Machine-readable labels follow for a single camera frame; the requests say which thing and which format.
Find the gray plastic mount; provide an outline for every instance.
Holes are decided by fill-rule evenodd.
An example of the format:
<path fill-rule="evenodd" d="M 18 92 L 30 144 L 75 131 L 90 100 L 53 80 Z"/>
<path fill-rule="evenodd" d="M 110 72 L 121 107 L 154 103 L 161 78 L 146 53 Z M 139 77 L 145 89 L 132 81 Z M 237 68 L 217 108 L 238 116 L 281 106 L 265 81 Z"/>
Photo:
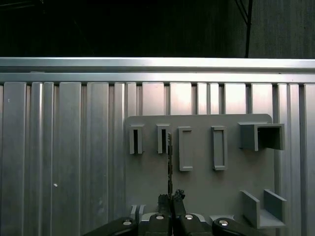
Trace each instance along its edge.
<path fill-rule="evenodd" d="M 240 122 L 241 148 L 258 151 L 261 148 L 284 150 L 284 124 Z"/>
<path fill-rule="evenodd" d="M 257 229 L 281 228 L 285 226 L 286 200 L 265 189 L 264 209 L 260 201 L 247 191 L 242 192 L 243 216 Z"/>
<path fill-rule="evenodd" d="M 267 210 L 269 201 L 262 193 L 274 190 L 274 151 L 241 149 L 239 123 L 244 122 L 273 125 L 267 114 L 128 117 L 126 213 L 130 214 L 132 205 L 146 205 L 146 213 L 156 212 L 159 194 L 167 193 L 168 132 L 173 142 L 173 189 L 185 190 L 187 212 L 198 212 L 207 220 L 209 216 L 240 216 L 244 214 L 240 190 L 265 202 Z"/>

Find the screw head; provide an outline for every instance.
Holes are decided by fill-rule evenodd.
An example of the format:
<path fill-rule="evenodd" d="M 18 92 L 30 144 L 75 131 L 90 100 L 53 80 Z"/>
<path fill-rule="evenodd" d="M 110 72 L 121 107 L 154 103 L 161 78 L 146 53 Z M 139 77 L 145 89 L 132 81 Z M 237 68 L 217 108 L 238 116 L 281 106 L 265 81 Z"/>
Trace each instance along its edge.
<path fill-rule="evenodd" d="M 131 225 L 131 221 L 130 221 L 130 220 L 125 220 L 125 221 L 123 222 L 123 225 Z"/>
<path fill-rule="evenodd" d="M 187 220 L 192 220 L 192 219 L 193 219 L 193 216 L 192 216 L 192 215 L 185 215 L 185 218 L 186 218 Z"/>
<path fill-rule="evenodd" d="M 162 220 L 162 219 L 164 219 L 164 216 L 162 216 L 162 215 L 157 215 L 157 216 L 156 216 L 156 219 L 157 219 L 157 220 Z"/>
<path fill-rule="evenodd" d="M 228 226 L 228 222 L 226 220 L 220 220 L 219 224 L 222 226 Z"/>

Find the dark background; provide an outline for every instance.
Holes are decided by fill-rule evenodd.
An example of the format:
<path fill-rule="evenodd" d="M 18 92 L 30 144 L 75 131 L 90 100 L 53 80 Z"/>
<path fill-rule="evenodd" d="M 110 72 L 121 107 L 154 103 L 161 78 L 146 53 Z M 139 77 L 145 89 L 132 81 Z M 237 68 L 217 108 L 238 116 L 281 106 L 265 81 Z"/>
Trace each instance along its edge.
<path fill-rule="evenodd" d="M 245 55 L 246 25 L 234 0 L 127 2 L 44 0 L 45 13 L 39 1 L 0 7 L 0 56 Z M 315 58 L 315 0 L 253 0 L 249 55 Z"/>

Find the horizontal metal beam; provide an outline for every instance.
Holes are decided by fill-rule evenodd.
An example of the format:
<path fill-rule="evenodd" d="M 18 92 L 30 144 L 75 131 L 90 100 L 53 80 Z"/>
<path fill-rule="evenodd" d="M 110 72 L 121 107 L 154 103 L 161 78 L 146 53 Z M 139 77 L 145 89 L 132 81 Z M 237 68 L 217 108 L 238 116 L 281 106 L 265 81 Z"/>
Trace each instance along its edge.
<path fill-rule="evenodd" d="M 272 73 L 0 73 L 5 82 L 315 83 L 315 74 Z"/>
<path fill-rule="evenodd" d="M 30 68 L 35 71 L 62 69 L 78 72 L 78 68 L 155 70 L 315 70 L 312 59 L 204 59 L 204 58 L 0 58 L 0 71 Z"/>

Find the corrugated metal wall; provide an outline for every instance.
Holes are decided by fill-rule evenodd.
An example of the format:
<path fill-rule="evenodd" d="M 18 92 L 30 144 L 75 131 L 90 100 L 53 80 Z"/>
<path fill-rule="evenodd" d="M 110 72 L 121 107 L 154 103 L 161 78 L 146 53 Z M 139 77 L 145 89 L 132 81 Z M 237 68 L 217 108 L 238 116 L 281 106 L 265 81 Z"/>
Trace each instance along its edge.
<path fill-rule="evenodd" d="M 285 235 L 301 235 L 300 170 L 306 219 L 315 214 L 315 85 L 5 83 L 0 99 L 1 235 L 78 236 L 124 214 L 124 120 L 134 115 L 271 115 L 287 134 L 275 161 Z"/>

